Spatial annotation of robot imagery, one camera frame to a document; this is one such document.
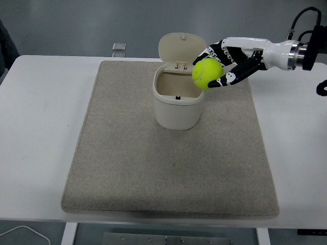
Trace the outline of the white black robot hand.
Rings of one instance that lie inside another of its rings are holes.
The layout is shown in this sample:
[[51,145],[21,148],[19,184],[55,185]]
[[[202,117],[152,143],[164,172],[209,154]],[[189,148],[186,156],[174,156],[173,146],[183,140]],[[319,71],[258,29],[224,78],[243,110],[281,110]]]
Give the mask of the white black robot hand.
[[295,40],[273,43],[267,39],[228,37],[209,45],[193,62],[197,64],[205,58],[213,58],[223,67],[234,64],[227,74],[214,79],[205,88],[217,88],[235,85],[258,70],[278,67],[282,70],[294,70],[298,52],[303,46]]

